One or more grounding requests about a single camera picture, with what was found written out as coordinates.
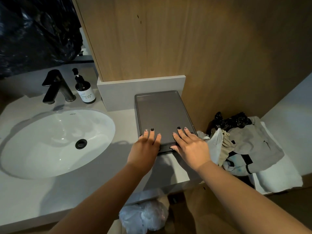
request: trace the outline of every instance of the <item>hand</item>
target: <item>hand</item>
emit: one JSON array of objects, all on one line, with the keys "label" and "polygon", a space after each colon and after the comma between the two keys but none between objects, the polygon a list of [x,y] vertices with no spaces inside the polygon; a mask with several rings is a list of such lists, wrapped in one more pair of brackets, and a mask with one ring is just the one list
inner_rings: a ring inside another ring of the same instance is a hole
[{"label": "hand", "polygon": [[154,141],[154,129],[151,129],[150,136],[148,130],[145,130],[143,135],[140,135],[138,141],[131,148],[128,156],[127,164],[138,169],[145,176],[153,167],[156,160],[161,134],[158,134]]},{"label": "hand", "polygon": [[177,129],[180,137],[175,132],[173,136],[179,146],[174,145],[171,148],[177,151],[193,170],[198,172],[201,165],[211,161],[208,144],[195,134],[190,133],[186,127],[184,127],[186,135],[180,127]]}]

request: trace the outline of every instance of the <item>forearm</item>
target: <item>forearm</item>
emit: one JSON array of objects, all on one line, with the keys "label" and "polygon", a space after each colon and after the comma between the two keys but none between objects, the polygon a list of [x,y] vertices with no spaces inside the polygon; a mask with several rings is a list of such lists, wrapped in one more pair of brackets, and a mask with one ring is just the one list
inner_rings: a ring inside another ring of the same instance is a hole
[{"label": "forearm", "polygon": [[142,177],[142,173],[131,165],[126,165],[111,180],[74,208],[49,234],[107,233]]},{"label": "forearm", "polygon": [[244,233],[311,233],[279,206],[213,162],[202,165],[198,173]]}]

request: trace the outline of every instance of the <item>white label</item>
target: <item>white label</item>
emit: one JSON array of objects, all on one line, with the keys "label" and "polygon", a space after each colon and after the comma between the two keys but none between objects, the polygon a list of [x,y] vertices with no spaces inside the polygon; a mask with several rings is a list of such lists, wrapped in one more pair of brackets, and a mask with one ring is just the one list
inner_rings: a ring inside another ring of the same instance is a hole
[{"label": "white label", "polygon": [[86,91],[77,90],[77,92],[80,95],[82,101],[84,101],[85,103],[92,102],[96,98],[91,87]]}]

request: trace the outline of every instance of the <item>faucet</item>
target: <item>faucet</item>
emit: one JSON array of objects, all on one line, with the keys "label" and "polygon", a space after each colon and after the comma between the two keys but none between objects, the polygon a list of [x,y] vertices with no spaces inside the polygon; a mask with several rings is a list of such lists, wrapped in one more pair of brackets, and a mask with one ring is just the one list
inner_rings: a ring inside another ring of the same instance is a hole
[{"label": "faucet", "polygon": [[73,95],[59,70],[50,70],[42,86],[49,87],[43,98],[45,104],[55,103],[55,97],[59,90],[64,95],[66,102],[72,102],[76,99],[76,96]]}]

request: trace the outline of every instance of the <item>person's right arm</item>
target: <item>person's right arm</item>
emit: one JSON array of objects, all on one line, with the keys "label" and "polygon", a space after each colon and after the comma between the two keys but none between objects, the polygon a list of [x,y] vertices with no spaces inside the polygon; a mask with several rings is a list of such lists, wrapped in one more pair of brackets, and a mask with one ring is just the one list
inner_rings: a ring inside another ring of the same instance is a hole
[{"label": "person's right arm", "polygon": [[246,185],[210,159],[206,142],[191,134],[187,128],[173,133],[177,151],[214,192],[240,229],[248,234],[309,233],[302,223],[271,200]]}]

